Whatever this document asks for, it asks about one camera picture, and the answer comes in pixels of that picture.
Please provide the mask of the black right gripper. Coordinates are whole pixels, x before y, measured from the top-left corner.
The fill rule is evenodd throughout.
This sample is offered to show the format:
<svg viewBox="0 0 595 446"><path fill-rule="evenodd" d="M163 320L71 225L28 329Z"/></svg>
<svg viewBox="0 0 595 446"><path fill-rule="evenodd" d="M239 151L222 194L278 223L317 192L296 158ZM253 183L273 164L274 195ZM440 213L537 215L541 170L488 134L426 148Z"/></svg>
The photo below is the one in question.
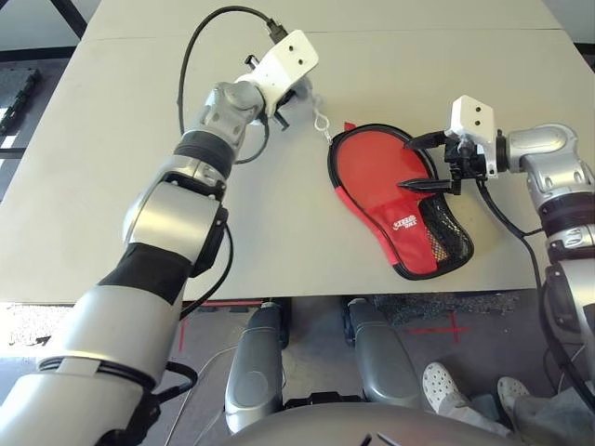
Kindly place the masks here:
<svg viewBox="0 0 595 446"><path fill-rule="evenodd" d="M485 156L479 153L478 145L469 138L450 138L443 131L430 132L409 139L409 150L428 150L444 145L443 159L449 164L451 180L413 178L398 184L401 189L414 193L461 193L463 179L486 179Z"/></svg>

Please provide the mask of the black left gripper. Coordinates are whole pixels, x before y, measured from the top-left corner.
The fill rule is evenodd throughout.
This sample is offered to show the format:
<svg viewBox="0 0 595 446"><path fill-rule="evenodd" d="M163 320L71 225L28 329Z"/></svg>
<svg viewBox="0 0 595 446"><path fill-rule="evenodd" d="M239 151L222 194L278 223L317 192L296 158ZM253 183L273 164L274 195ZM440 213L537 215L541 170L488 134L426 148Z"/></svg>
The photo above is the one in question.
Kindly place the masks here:
<svg viewBox="0 0 595 446"><path fill-rule="evenodd" d="M282 96L280 101L276 104L274 113L270 117L268 117L268 120L273 120L276 124L280 126L282 131L287 130L290 124L282 115L281 110L284 106L288 105L296 97L297 92L295 90L289 90Z"/></svg>

